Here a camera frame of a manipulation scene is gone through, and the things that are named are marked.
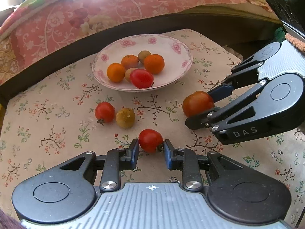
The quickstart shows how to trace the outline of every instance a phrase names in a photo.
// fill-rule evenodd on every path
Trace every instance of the orange cherry tomato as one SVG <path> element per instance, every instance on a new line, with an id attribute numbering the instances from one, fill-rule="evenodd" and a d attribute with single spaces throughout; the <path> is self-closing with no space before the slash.
<path id="1" fill-rule="evenodd" d="M 163 138 L 157 131 L 145 129 L 139 134 L 139 144 L 147 153 L 155 153 L 157 147 L 163 144 Z"/>
<path id="2" fill-rule="evenodd" d="M 212 97 L 204 91 L 196 91 L 184 99 L 182 109 L 187 117 L 197 115 L 214 107 Z"/>

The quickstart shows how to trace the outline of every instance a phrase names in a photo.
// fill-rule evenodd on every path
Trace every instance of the pink floral blanket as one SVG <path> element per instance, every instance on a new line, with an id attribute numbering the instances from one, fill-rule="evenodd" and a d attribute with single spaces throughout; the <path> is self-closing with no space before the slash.
<path id="1" fill-rule="evenodd" d="M 0 84 L 78 39 L 206 4 L 259 0 L 26 0 L 0 27 Z"/>

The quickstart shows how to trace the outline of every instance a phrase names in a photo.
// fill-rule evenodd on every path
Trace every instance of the floral tablecloth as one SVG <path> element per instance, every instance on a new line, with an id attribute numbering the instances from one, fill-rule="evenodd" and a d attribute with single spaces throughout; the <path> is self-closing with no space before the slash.
<path id="1" fill-rule="evenodd" d="M 292 204 L 286 216 L 291 225 L 303 209 L 305 143 L 298 130 L 233 145 L 221 145 L 207 129 L 192 131 L 185 126 L 182 102 L 197 90 L 208 91 L 230 74 L 240 60 L 205 36 L 189 30 L 165 35 L 184 42 L 194 59 L 188 73 L 168 87 L 155 92 L 126 93 L 103 87 L 92 75 L 88 56 L 45 78 L 11 99 L 4 118 L 0 141 L 0 207 L 16 218 L 11 203 L 14 187 L 84 151 L 106 154 L 112 148 L 127 148 L 141 130 L 159 131 L 173 145 L 197 154 L 221 152 L 243 164 L 283 182 L 291 191 Z M 218 102 L 224 106 L 244 89 Z M 133 108 L 136 123 L 122 129 L 115 122 L 96 123 L 94 109 L 101 101 Z M 163 153 L 141 152 L 133 171 L 121 172 L 122 182 L 179 181 L 179 171 L 166 170 Z"/>

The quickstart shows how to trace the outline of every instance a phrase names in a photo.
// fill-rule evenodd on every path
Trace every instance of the white plate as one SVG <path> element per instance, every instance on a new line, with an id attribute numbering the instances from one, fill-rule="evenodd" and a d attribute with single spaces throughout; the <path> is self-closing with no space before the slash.
<path id="1" fill-rule="evenodd" d="M 107 77 L 107 68 L 112 63 L 121 63 L 124 56 L 138 56 L 140 51 L 159 54 L 164 58 L 165 66 L 161 73 L 154 75 L 154 84 L 147 89 L 138 89 L 125 79 L 113 83 Z M 183 77 L 191 68 L 193 56 L 189 48 L 181 41 L 159 34 L 140 34 L 117 40 L 101 50 L 92 63 L 92 72 L 96 80 L 111 89 L 126 92 L 145 92 L 167 86 Z"/>

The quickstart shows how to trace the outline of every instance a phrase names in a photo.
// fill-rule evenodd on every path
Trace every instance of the dark fabric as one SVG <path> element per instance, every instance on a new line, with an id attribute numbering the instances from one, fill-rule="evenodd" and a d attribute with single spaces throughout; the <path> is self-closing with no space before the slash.
<path id="1" fill-rule="evenodd" d="M 0 229 L 25 229 L 19 222 L 0 209 Z"/>

